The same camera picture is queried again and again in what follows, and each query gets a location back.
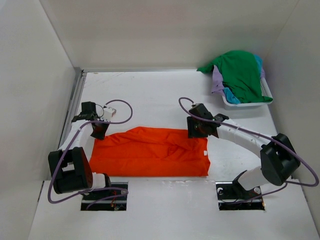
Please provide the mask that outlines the lilac t shirt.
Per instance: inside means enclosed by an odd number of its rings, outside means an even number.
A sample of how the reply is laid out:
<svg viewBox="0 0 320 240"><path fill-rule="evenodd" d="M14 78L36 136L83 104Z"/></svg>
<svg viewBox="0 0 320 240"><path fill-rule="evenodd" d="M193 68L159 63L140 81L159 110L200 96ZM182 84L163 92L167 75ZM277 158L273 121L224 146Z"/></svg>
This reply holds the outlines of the lilac t shirt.
<svg viewBox="0 0 320 240"><path fill-rule="evenodd" d="M218 67L216 65L214 65L213 71L212 71L211 93L217 94L220 96L225 96L224 88L225 87L223 85L223 76L220 73Z"/></svg>

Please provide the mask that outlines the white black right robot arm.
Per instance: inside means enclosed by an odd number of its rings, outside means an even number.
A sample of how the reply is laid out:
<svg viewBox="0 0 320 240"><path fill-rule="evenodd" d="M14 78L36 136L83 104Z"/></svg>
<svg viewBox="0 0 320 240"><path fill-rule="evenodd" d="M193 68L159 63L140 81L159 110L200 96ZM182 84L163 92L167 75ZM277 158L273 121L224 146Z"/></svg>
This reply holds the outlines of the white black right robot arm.
<svg viewBox="0 0 320 240"><path fill-rule="evenodd" d="M188 112L189 138L214 136L233 142L260 159L260 166L241 172L226 187L218 188L217 192L224 196L233 193L238 200L248 200L262 185L281 186L301 165L293 155L295 150L290 140L282 133L266 137L252 134L226 115L212 115L202 103L192 105Z"/></svg>

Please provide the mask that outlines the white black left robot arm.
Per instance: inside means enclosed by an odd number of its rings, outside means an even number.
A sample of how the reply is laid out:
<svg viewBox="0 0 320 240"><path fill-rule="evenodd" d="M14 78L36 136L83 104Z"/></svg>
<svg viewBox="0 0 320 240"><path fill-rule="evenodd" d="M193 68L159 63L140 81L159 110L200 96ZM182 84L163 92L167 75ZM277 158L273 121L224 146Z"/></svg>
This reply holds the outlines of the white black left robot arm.
<svg viewBox="0 0 320 240"><path fill-rule="evenodd" d="M95 140L103 140L109 127L106 123L96 123L103 111L97 111L94 102L81 104L81 112L71 120L71 130L58 150L48 155L53 189L57 194L95 190L100 199L112 195L110 178L105 173L93 172L90 159Z"/></svg>

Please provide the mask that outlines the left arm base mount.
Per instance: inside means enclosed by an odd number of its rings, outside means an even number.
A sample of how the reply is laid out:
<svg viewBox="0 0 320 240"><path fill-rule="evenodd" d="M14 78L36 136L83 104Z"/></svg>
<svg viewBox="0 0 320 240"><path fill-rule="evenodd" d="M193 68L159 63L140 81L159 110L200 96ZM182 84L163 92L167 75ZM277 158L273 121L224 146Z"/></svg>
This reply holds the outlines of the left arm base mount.
<svg viewBox="0 0 320 240"><path fill-rule="evenodd" d="M121 189L128 190L128 182L113 182L111 190L86 193L82 196L81 211L117 212L127 210L127 195Z"/></svg>

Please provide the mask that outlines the orange t shirt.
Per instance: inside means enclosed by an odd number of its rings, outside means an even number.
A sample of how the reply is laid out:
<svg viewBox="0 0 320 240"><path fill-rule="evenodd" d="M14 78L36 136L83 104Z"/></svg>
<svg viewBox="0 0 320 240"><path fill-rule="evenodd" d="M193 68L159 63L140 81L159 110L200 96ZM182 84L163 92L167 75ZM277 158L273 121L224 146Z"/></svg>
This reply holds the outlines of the orange t shirt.
<svg viewBox="0 0 320 240"><path fill-rule="evenodd" d="M186 129L138 126L96 140L89 165L111 177L206 177L207 146Z"/></svg>

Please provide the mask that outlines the white plastic basket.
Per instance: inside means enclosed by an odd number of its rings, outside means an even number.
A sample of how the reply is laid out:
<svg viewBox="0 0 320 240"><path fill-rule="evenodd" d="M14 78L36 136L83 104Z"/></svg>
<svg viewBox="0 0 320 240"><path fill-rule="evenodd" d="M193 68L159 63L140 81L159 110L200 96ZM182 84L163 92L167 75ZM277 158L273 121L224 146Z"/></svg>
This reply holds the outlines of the white plastic basket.
<svg viewBox="0 0 320 240"><path fill-rule="evenodd" d="M267 80L265 77L262 77L260 79L260 88L261 88L261 93L263 97L269 97L273 99L272 93L270 91L270 88L267 84ZM273 102L272 100L270 102L232 104L227 102L227 99L225 96L222 96L222 100L223 100L224 108L226 110L254 109L254 108L259 108L261 106L270 105Z"/></svg>

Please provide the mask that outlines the green t shirt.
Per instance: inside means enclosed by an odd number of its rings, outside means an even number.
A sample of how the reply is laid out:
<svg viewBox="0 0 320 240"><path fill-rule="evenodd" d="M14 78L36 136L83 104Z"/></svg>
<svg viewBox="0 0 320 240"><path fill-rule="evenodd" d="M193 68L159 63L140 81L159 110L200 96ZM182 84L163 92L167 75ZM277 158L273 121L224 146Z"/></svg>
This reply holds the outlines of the green t shirt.
<svg viewBox="0 0 320 240"><path fill-rule="evenodd" d="M263 60L244 50L231 50L197 69L212 76L211 93L218 94L230 104L270 103L261 89Z"/></svg>

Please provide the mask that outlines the aluminium frame rail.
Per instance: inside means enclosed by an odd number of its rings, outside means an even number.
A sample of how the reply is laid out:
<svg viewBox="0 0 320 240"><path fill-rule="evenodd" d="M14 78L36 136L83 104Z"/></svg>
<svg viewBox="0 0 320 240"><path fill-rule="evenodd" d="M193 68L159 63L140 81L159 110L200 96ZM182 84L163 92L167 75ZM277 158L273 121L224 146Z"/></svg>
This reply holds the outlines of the aluminium frame rail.
<svg viewBox="0 0 320 240"><path fill-rule="evenodd" d="M57 147L54 149L56 151L67 139L69 132L71 131L71 121L76 115L78 108L80 106L80 100L85 86L85 81L87 73L80 67L75 67L75 78L73 81L73 86L65 114L65 119L62 125L62 132L59 137L59 142Z"/></svg>

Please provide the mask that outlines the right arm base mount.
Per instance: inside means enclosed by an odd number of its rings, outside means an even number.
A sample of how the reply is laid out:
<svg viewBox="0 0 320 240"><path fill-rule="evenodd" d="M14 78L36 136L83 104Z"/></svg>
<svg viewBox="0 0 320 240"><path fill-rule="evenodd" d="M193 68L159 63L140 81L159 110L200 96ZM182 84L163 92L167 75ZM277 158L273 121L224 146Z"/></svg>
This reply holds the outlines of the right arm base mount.
<svg viewBox="0 0 320 240"><path fill-rule="evenodd" d="M238 183L220 181L215 183L220 211L264 211L260 186L245 190Z"/></svg>

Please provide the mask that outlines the teal t shirt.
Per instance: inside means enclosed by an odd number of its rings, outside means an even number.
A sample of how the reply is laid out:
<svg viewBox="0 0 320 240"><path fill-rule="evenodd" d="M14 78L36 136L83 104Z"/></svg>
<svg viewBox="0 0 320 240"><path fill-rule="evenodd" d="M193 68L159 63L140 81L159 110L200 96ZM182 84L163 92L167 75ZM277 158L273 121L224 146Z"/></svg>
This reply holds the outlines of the teal t shirt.
<svg viewBox="0 0 320 240"><path fill-rule="evenodd" d="M256 54L235 52L225 55L221 71L224 94L231 104L264 101L260 80L265 76L263 60Z"/></svg>

